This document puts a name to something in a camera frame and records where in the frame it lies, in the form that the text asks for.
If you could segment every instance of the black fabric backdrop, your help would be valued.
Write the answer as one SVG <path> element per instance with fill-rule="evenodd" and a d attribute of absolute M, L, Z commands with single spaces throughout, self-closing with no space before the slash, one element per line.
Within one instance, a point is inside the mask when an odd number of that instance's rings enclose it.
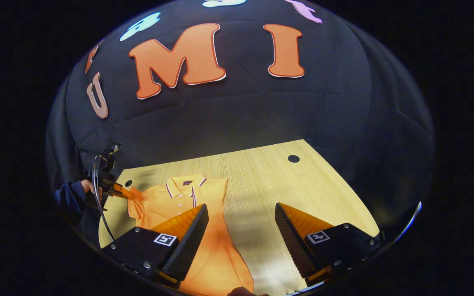
<path fill-rule="evenodd" d="M 205 8 L 196 1 L 157 6 L 107 34 L 89 73 L 88 49 L 62 84 L 47 126 L 49 185 L 81 180 L 94 156 L 122 143 L 113 174 L 158 163 L 305 139 L 367 205 L 376 223 L 395 237 L 431 184 L 435 143 L 431 115 L 406 68 L 380 42 L 350 22 L 311 2 L 323 24 L 299 15 L 279 0 Z M 160 12 L 160 21 L 119 41 L 130 25 Z M 151 98 L 139 89 L 136 45 L 156 38 L 172 49 L 186 28 L 217 23 L 214 43 L 226 78 L 178 85 Z M 299 79 L 272 77 L 273 55 L 265 24 L 302 32 Z M 109 116 L 95 115 L 86 88 L 94 73 Z M 87 232 L 96 232 L 92 227 Z"/>
<path fill-rule="evenodd" d="M 154 5 L 0 2 L 0 294 L 148 292 L 101 260 L 61 217 L 44 173 L 43 136 L 52 99 L 75 62 Z M 474 294 L 474 7 L 322 5 L 403 62 L 425 93 L 440 143 L 417 221 L 371 272 L 336 294 Z M 75 147 L 66 152 L 77 155 Z"/>

